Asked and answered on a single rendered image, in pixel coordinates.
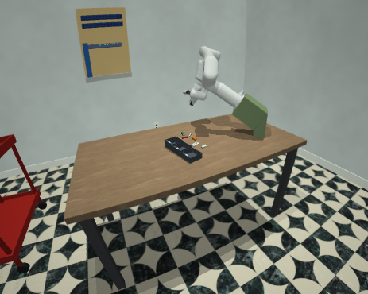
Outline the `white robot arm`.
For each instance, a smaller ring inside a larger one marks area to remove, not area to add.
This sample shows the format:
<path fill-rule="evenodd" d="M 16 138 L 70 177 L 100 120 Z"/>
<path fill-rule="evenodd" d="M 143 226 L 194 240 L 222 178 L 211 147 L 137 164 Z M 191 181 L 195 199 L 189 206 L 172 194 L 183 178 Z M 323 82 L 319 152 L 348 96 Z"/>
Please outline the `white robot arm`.
<path fill-rule="evenodd" d="M 202 85 L 200 83 L 195 83 L 191 92 L 189 90 L 184 90 L 183 93 L 189 94 L 192 99 L 205 100 L 207 91 L 210 91 L 233 106 L 233 110 L 235 110 L 244 98 L 244 95 L 242 95 L 244 90 L 237 94 L 225 84 L 216 81 L 220 52 L 213 49 L 210 50 L 208 47 L 203 46 L 199 49 L 199 54 L 203 57 L 203 60 L 198 62 L 195 78 L 200 82 L 202 80 Z M 202 86 L 205 91 L 201 91 Z"/>

